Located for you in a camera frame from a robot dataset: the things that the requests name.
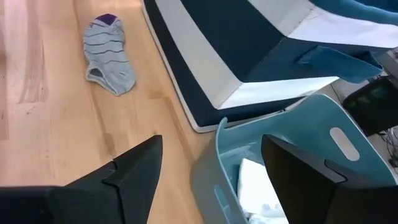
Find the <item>sock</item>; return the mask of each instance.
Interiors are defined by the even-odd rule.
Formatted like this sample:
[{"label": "sock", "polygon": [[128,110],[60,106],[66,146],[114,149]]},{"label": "sock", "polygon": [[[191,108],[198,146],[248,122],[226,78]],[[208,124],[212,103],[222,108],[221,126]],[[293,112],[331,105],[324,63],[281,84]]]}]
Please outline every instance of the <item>sock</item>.
[{"label": "sock", "polygon": [[86,28],[83,40],[89,62],[86,79],[116,96],[129,91],[136,77],[123,50],[122,22],[111,14],[99,16]]}]

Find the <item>cable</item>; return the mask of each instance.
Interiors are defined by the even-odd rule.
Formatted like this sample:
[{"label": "cable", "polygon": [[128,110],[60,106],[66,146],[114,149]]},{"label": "cable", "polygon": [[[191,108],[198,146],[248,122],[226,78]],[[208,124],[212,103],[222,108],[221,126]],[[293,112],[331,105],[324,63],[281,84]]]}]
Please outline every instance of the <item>cable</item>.
[{"label": "cable", "polygon": [[394,128],[385,130],[383,134],[379,133],[378,135],[386,143],[387,151],[391,157],[391,159],[389,159],[389,162],[390,162],[394,172],[396,174],[398,174],[398,172],[395,169],[396,165],[394,166],[394,164],[398,164],[398,146],[396,144],[394,144],[394,138],[396,138],[396,140],[398,140],[398,138],[395,134]]}]

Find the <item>blue fabric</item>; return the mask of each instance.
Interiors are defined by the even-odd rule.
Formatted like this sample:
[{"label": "blue fabric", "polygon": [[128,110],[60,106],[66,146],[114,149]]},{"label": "blue fabric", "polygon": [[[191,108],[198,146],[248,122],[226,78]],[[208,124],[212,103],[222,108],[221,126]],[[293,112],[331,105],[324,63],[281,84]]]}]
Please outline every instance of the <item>blue fabric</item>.
[{"label": "blue fabric", "polygon": [[396,0],[310,0],[314,5],[344,17],[398,26]]},{"label": "blue fabric", "polygon": [[333,74],[351,83],[361,83],[382,72],[382,66],[370,52],[351,57],[322,46],[317,46],[301,56],[297,63],[304,67],[314,68],[320,73]]}]

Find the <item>white stripe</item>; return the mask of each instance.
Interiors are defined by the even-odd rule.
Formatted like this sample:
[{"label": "white stripe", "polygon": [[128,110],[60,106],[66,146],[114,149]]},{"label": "white stripe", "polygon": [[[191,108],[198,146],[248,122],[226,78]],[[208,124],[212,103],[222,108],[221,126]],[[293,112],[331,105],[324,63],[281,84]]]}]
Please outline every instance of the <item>white stripe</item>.
[{"label": "white stripe", "polygon": [[214,108],[307,96],[336,77],[242,83],[200,32],[180,0],[156,0],[178,50]]},{"label": "white stripe", "polygon": [[301,78],[260,83],[243,83],[220,107],[250,105],[260,102],[286,100],[300,96],[309,96],[338,77]]},{"label": "white stripe", "polygon": [[156,0],[178,50],[214,108],[240,86],[180,0]]},{"label": "white stripe", "polygon": [[394,48],[398,26],[339,16],[308,0],[248,0],[279,32],[306,41]]},{"label": "white stripe", "polygon": [[316,7],[289,35],[298,40],[394,48],[398,26],[352,19]]}]

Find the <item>black object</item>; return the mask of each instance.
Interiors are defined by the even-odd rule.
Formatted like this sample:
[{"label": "black object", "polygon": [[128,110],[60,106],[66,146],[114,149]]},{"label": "black object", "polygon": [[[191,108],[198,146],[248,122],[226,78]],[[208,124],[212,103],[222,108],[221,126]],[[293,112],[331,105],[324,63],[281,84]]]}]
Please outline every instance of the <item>black object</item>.
[{"label": "black object", "polygon": [[64,187],[0,188],[0,223],[147,223],[161,164],[156,135]]},{"label": "black object", "polygon": [[398,125],[398,88],[394,77],[381,77],[348,96],[343,107],[366,136]]},{"label": "black object", "polygon": [[262,158],[290,224],[397,223],[398,187],[318,157],[275,136]]}]

